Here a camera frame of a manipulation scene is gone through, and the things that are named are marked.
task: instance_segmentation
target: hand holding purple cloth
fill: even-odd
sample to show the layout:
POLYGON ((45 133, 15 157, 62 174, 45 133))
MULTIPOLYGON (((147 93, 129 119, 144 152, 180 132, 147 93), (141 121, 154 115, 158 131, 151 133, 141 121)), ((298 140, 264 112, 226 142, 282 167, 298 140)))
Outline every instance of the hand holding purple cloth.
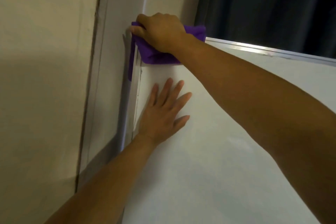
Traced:
MULTIPOLYGON (((132 22, 132 26, 143 27, 138 22, 132 22)), ((205 42, 206 37, 205 26, 195 26, 195 27, 184 26, 184 29, 188 34, 191 34, 197 39, 205 42)), ((146 64, 180 64, 180 62, 170 53, 159 52, 154 47, 149 45, 143 38, 132 34, 131 54, 129 57, 129 65, 128 65, 128 79, 130 81, 132 81, 135 44, 138 46, 141 60, 146 64)))

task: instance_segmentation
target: purple cloth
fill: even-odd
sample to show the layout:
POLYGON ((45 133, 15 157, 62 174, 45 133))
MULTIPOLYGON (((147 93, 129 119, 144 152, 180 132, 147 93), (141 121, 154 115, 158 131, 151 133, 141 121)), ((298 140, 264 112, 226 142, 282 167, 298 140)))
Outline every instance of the purple cloth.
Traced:
MULTIPOLYGON (((138 22, 132 22, 132 26, 143 27, 138 22)), ((206 37, 205 26, 195 26, 195 27, 184 26, 184 29, 188 34, 194 35, 197 39, 203 42, 205 41, 206 37)), ((170 53, 159 52, 154 47, 149 45, 144 39, 132 34, 131 54, 129 57, 129 65, 128 65, 128 79, 130 81, 132 81, 135 44, 138 46, 141 60, 146 64, 180 64, 180 62, 170 53)))

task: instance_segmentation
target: skin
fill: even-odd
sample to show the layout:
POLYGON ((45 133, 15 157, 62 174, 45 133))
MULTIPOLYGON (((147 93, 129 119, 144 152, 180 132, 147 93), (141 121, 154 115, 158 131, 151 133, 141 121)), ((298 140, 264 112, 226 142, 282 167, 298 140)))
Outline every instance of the skin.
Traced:
MULTIPOLYGON (((145 29, 132 26, 132 33, 173 54, 189 69, 218 105, 272 156, 318 220, 334 223, 336 114, 282 78, 186 34, 176 16, 140 14, 137 21, 145 29)), ((189 119, 174 121, 191 97, 188 93, 177 100, 180 83, 169 93, 169 79, 156 101, 157 85, 153 87, 139 135, 48 224, 117 222, 150 154, 189 119)))

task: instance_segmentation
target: curtain fold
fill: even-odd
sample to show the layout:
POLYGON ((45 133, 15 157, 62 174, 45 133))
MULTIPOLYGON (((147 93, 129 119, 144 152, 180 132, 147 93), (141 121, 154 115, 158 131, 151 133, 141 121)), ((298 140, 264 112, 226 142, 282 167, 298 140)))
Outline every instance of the curtain fold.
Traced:
POLYGON ((207 35, 336 58, 336 0, 199 0, 207 35))

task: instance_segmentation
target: finger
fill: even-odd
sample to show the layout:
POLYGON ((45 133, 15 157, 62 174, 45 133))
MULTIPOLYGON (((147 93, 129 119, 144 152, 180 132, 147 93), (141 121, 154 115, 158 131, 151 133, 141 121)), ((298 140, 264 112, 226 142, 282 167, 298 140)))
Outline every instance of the finger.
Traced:
POLYGON ((169 95, 170 88, 171 88, 172 85, 173 85, 173 79, 168 78, 168 80, 165 83, 165 86, 163 86, 163 89, 162 89, 159 97, 157 98, 156 104, 158 106, 163 106, 163 104, 166 102, 166 99, 169 95))
POLYGON ((152 91, 150 93, 149 100, 148 100, 148 106, 155 105, 155 102, 156 102, 156 99, 157 99, 157 96, 158 96, 158 91, 159 91, 159 86, 156 83, 156 84, 154 84, 154 86, 152 88, 152 91))
POLYGON ((141 38, 145 39, 147 31, 143 27, 131 26, 130 30, 134 35, 140 36, 141 38))
POLYGON ((168 96, 168 99, 166 101, 166 103, 164 104, 164 106, 171 108, 173 106, 173 104, 175 103, 176 99, 178 98, 182 88, 184 85, 184 81, 179 81, 177 83, 177 85, 175 86, 175 88, 173 89, 173 91, 170 93, 170 95, 168 96))
POLYGON ((174 121, 174 125, 173 125, 173 132, 174 134, 179 131, 181 128, 183 128, 187 121, 190 119, 190 115, 186 115, 186 116, 183 116, 183 117, 180 117, 178 119, 176 119, 174 121))
POLYGON ((144 27, 146 27, 146 25, 148 24, 148 19, 149 16, 145 14, 139 14, 138 17, 136 18, 136 21, 144 25, 144 27))
POLYGON ((186 94, 184 94, 183 96, 179 97, 175 104, 174 104, 174 107, 173 109, 171 110, 172 112, 172 115, 173 116, 176 116, 179 111, 186 105, 186 103, 189 101, 189 99, 191 98, 192 96, 192 93, 191 92, 188 92, 186 94))

